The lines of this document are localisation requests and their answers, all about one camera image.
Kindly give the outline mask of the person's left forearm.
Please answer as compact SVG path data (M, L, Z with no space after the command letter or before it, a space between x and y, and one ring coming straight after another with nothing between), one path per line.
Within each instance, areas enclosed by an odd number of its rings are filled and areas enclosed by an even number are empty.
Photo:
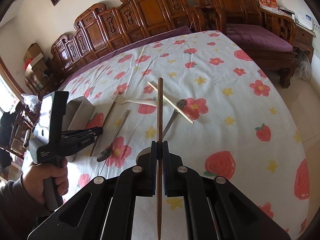
M20 179L1 187L1 239L27 239L51 214L27 194Z

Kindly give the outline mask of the person's left hand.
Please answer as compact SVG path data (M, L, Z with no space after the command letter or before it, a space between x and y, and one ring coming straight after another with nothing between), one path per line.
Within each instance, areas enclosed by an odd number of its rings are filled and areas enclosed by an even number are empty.
M60 196L68 192L68 170L67 159L62 158L61 167L56 167L53 164L37 164L31 165L27 172L22 174L22 185L27 194L39 204L44 205L44 180L54 178L57 185L57 192Z

